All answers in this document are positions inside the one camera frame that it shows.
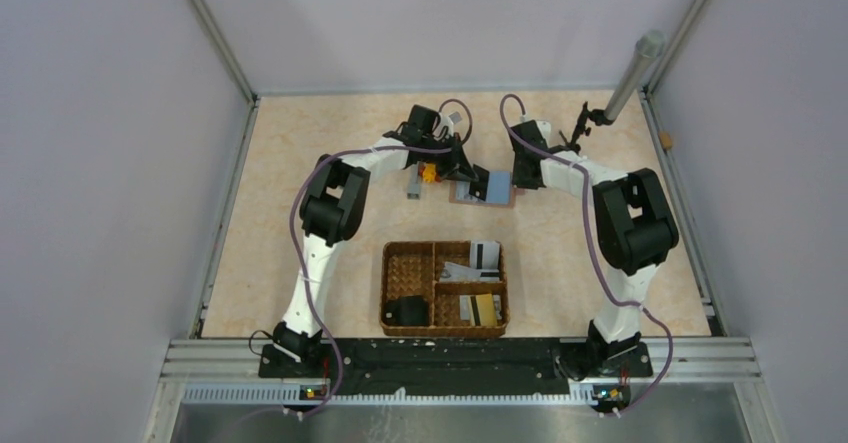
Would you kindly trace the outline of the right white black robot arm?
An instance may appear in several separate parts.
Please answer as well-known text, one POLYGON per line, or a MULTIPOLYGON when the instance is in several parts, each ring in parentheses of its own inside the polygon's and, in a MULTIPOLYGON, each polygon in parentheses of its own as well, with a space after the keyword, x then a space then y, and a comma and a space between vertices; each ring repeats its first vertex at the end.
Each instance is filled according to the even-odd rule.
POLYGON ((679 231, 653 170, 624 172, 547 149, 541 127, 531 120, 508 128, 515 156, 538 167, 543 188, 579 198, 590 261, 606 297, 585 342, 564 351, 560 367, 574 380, 612 375, 640 343, 647 291, 679 231))

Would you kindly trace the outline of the silver striped card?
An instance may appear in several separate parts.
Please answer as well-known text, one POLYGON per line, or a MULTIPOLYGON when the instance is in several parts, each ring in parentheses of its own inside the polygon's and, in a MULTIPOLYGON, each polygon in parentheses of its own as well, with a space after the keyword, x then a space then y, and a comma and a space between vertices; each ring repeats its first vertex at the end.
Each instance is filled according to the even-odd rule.
POLYGON ((474 197, 469 193, 470 184, 465 181, 455 183, 454 199, 456 202, 473 202, 474 197))

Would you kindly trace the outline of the brown leather card holder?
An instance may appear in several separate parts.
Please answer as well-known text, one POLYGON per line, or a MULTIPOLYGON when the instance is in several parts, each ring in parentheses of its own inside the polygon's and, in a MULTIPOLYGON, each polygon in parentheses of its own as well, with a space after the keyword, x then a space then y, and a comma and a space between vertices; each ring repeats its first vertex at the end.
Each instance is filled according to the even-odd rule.
POLYGON ((517 190, 511 182, 512 173, 509 171, 490 172, 488 194, 485 202, 456 202, 454 199, 455 183, 451 183, 449 202, 454 204, 466 204, 492 208, 513 208, 516 203, 517 190))

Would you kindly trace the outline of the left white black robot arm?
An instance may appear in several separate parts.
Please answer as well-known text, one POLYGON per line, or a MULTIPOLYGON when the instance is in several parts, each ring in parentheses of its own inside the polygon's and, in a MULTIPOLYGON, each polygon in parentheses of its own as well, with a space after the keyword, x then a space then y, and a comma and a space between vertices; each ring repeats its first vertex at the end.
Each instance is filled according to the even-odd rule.
POLYGON ((374 144, 323 155, 298 190, 289 217, 299 269, 290 303, 261 354, 259 375, 280 378, 288 368, 308 376, 340 348, 325 322, 326 301, 342 250, 358 232, 371 183, 419 163, 443 179, 474 180, 455 118, 415 105, 399 126, 374 144))

